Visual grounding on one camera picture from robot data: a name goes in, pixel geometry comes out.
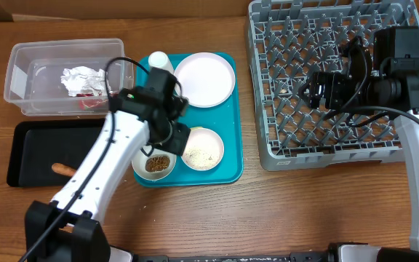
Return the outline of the white small bowl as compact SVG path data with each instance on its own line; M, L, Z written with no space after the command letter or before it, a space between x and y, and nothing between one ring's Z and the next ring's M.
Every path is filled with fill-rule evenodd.
M158 149L154 149L151 152L150 146L145 146L144 151L145 152L138 151L131 161L132 168L135 174L138 175L140 178L144 180L151 180L151 181L161 180L162 178L167 177L173 171L175 164L177 162L176 155L168 153L166 151L158 150ZM170 165L167 169L161 172L147 172L145 170L145 163L148 158L152 156L163 156L163 155L168 156L170 158Z

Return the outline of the brown food piece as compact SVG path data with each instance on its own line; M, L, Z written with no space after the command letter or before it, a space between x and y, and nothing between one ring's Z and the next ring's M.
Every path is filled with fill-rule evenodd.
M167 169L170 165L170 158L168 156L152 156L147 159L145 163L145 170L147 172L161 172Z

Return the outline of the red foil wrapper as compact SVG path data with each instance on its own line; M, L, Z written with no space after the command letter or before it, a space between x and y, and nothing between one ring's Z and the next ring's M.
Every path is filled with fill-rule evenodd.
M78 94L77 97L82 98L82 100L79 101L79 107L82 110L96 109L104 106L108 107L107 98L88 99L88 97L94 97L93 94Z

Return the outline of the foil sheet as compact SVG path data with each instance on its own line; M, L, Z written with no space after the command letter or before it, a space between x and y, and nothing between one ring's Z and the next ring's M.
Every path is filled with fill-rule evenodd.
M103 69L96 71L86 66L65 68L60 80L71 97L79 95L101 96L106 93L105 71Z

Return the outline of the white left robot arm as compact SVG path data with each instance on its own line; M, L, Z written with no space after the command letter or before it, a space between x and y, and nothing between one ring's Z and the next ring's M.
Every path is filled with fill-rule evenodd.
M103 128L74 176L48 204L25 214L22 261L133 261L112 247L102 229L105 212L132 158L144 146L183 155L190 128L177 122L188 107L173 73L151 68L144 86L108 96Z

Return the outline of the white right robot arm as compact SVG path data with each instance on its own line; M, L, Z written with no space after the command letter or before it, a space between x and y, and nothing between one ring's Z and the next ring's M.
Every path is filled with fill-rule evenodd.
M419 261L419 27L394 26L374 34L371 51L360 36L340 47L348 58L344 73L313 73L298 90L309 108L324 101L327 118L365 115L364 127L387 116L394 121L407 168L412 225L408 248L343 242L331 244L323 261Z

